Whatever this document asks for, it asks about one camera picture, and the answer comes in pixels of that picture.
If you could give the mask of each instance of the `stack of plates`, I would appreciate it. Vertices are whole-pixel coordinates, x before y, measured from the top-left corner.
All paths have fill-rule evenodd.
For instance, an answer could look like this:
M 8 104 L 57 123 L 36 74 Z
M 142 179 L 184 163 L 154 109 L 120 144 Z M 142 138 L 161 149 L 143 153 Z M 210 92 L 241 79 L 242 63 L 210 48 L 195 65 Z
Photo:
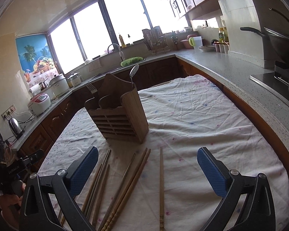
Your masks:
M 202 50 L 203 52 L 214 51 L 215 46 L 200 46 L 198 49 Z

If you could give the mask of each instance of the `wok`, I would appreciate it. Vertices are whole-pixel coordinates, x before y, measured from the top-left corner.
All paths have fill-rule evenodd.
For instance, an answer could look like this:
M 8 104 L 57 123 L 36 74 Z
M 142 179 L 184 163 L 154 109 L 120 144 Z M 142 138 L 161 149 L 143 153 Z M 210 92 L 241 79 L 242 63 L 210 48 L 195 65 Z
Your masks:
M 262 38 L 270 40 L 277 55 L 289 66 L 289 37 L 270 29 L 266 29 L 267 32 L 265 33 L 251 27 L 241 27 L 240 30 L 254 32 Z

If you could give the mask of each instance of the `power outlet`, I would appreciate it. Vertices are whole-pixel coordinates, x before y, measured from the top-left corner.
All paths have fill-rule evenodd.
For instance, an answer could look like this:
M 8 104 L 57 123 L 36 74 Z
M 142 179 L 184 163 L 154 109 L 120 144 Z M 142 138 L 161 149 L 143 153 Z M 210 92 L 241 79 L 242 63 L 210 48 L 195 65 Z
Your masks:
M 14 104 L 10 106 L 4 113 L 1 114 L 3 120 L 5 120 L 11 113 L 13 113 L 16 110 Z

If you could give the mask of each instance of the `blue gripper pad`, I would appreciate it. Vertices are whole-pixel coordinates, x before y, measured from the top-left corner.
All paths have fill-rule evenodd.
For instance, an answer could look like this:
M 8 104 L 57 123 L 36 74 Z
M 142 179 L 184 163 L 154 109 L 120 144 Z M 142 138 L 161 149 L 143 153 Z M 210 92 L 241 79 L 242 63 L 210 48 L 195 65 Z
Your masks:
M 231 180 L 228 168 L 221 161 L 216 160 L 206 147 L 198 149 L 197 161 L 215 194 L 224 198 Z
M 64 184 L 71 197 L 80 194 L 98 159 L 99 152 L 91 145 L 78 160 L 73 161 L 68 167 Z

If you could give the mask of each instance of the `ceiling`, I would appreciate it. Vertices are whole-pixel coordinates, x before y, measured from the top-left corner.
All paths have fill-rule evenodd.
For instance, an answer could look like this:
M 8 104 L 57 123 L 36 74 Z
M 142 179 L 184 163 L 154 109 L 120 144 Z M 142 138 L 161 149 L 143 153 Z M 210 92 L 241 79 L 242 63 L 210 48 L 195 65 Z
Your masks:
M 0 18 L 0 36 L 9 33 L 22 36 L 45 32 L 87 1 L 14 0 Z

